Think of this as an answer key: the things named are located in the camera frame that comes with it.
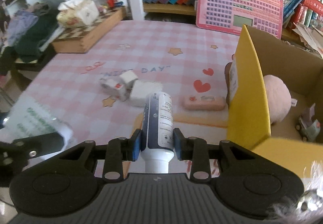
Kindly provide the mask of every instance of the white cube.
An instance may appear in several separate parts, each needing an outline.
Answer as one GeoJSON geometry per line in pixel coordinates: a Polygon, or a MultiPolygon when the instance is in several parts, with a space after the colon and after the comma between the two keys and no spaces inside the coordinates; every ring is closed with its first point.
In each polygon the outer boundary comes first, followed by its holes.
{"type": "Polygon", "coordinates": [[[161,83],[136,80],[130,94],[130,104],[133,106],[143,107],[148,95],[162,90],[163,85],[161,83]]]}
{"type": "Polygon", "coordinates": [[[119,75],[119,77],[127,88],[131,88],[134,82],[138,80],[138,76],[131,70],[119,75]]]}
{"type": "Polygon", "coordinates": [[[127,90],[124,84],[105,78],[100,79],[100,84],[107,94],[118,97],[121,102],[127,99],[127,90]]]}

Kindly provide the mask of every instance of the red heart print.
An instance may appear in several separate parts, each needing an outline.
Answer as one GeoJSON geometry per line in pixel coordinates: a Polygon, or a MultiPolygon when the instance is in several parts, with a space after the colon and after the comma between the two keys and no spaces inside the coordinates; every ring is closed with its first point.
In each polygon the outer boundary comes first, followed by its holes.
{"type": "Polygon", "coordinates": [[[198,93],[204,93],[211,89],[211,85],[209,83],[202,84],[201,80],[195,80],[193,85],[198,93]]]}
{"type": "Polygon", "coordinates": [[[214,74],[214,71],[213,71],[213,69],[211,69],[211,68],[209,68],[209,69],[207,69],[207,70],[203,69],[203,73],[204,73],[205,75],[212,76],[212,75],[214,74]]]}

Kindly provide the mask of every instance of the toy car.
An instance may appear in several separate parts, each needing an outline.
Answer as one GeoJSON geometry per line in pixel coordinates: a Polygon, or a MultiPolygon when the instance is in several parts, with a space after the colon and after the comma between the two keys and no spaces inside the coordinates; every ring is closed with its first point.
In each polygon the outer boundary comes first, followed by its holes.
{"type": "Polygon", "coordinates": [[[310,108],[306,108],[298,118],[298,124],[295,126],[304,142],[315,142],[321,130],[320,122],[317,119],[314,122],[312,121],[314,108],[315,104],[310,108]]]}

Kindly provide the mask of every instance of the pink plush ball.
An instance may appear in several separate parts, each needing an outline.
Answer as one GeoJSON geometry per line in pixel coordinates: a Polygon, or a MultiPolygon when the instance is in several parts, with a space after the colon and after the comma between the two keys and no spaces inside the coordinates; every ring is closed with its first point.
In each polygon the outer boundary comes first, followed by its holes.
{"type": "Polygon", "coordinates": [[[270,124],[282,121],[287,116],[292,97],[284,82],[273,75],[264,76],[270,124]]]}

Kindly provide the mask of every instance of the chessboard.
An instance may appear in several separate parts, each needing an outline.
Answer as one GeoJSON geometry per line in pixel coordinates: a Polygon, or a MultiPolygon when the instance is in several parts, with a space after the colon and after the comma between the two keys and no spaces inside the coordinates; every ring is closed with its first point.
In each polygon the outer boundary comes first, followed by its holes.
{"type": "Polygon", "coordinates": [[[108,10],[93,22],[91,26],[68,28],[54,42],[58,53],[86,53],[99,39],[119,23],[126,15],[125,7],[108,10]],[[90,33],[91,39],[84,40],[90,33]]]}

